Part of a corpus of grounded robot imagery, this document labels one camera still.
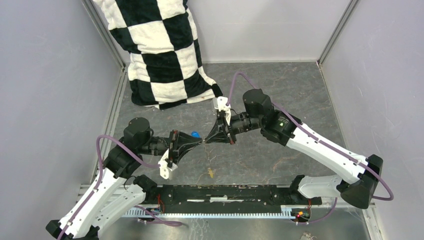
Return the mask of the yellow tagged key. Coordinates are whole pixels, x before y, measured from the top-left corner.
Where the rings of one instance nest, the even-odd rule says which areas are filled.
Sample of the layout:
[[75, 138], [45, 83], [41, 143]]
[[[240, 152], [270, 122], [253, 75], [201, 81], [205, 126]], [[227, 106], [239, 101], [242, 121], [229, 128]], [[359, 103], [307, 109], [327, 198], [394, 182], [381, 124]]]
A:
[[208, 174], [211, 178], [214, 178], [214, 172], [211, 168], [208, 168]]

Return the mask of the black white checkered blanket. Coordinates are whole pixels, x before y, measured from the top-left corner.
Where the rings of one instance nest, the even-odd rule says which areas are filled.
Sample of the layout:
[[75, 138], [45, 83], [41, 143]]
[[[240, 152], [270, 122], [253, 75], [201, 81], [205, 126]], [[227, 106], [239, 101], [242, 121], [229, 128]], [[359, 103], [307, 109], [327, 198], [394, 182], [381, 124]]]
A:
[[203, 68], [185, 0], [98, 0], [111, 36], [129, 54], [131, 101], [160, 110], [222, 96]]

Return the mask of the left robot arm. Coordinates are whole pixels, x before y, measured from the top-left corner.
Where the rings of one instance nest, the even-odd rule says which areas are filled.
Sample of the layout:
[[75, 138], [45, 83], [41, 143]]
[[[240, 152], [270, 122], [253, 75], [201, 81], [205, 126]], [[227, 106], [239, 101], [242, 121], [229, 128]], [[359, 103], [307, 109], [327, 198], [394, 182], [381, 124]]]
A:
[[154, 136], [146, 118], [132, 119], [119, 140], [100, 135], [101, 139], [116, 144], [105, 159], [99, 159], [99, 174], [76, 205], [61, 219], [51, 220], [46, 231], [57, 240], [98, 240], [105, 230], [137, 204], [153, 203], [157, 198], [157, 184], [145, 175], [120, 196], [110, 197], [140, 166], [159, 169], [163, 179], [170, 179], [179, 160], [200, 145], [199, 136], [172, 130], [169, 137]]

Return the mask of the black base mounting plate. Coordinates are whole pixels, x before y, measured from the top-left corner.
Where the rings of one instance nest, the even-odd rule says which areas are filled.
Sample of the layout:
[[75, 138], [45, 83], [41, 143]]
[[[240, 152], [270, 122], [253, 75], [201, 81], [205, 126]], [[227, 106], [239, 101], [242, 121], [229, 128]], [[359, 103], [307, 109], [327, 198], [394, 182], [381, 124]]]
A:
[[148, 190], [143, 207], [163, 207], [166, 214], [276, 214], [281, 206], [321, 205], [286, 185], [159, 185]]

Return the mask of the metal key organizer plate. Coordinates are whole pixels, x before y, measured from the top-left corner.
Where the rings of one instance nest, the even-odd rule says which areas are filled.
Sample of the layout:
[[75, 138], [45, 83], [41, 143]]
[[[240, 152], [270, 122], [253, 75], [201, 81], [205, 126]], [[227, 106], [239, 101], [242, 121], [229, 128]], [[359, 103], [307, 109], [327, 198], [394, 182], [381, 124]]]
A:
[[208, 173], [208, 168], [211, 168], [211, 163], [210, 163], [210, 156], [209, 156], [209, 151], [208, 151], [208, 146], [205, 142], [205, 140], [202, 141], [202, 146], [204, 148], [204, 152], [205, 152], [205, 165], [207, 167], [207, 173]]

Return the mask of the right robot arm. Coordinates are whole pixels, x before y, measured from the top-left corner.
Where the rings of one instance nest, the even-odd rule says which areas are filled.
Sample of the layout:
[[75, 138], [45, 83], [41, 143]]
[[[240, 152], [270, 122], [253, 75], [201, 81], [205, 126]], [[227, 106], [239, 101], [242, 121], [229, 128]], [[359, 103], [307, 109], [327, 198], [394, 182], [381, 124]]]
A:
[[245, 111], [232, 114], [228, 98], [213, 100], [216, 121], [205, 143], [235, 144], [237, 134], [260, 130], [267, 140], [299, 151], [334, 172], [313, 177], [298, 175], [289, 189], [289, 199], [302, 204], [312, 198], [342, 198], [359, 209], [367, 209], [381, 183], [383, 159], [347, 150], [312, 130], [299, 118], [275, 109], [271, 98], [261, 89], [251, 89], [242, 96]]

